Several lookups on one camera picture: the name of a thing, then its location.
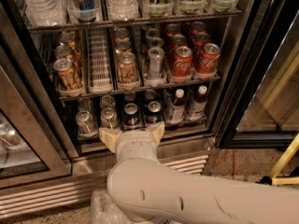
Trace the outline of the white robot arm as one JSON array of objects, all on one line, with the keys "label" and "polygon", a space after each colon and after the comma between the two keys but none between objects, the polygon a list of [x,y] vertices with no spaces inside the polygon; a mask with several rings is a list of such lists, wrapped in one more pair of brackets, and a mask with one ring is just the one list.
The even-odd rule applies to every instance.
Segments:
[{"label": "white robot arm", "polygon": [[181,224],[299,224],[299,191],[190,175],[158,161],[164,123],[145,130],[101,128],[100,139],[117,157],[107,192],[133,222],[156,217]]}]

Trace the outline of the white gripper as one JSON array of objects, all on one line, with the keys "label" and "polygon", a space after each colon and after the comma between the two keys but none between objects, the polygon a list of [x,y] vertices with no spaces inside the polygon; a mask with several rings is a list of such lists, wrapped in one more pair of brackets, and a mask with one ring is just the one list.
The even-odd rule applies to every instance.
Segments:
[{"label": "white gripper", "polygon": [[156,160],[156,148],[164,136],[164,122],[151,124],[148,131],[132,130],[121,134],[118,129],[100,128],[101,141],[111,151],[115,152],[118,160],[147,159]]}]

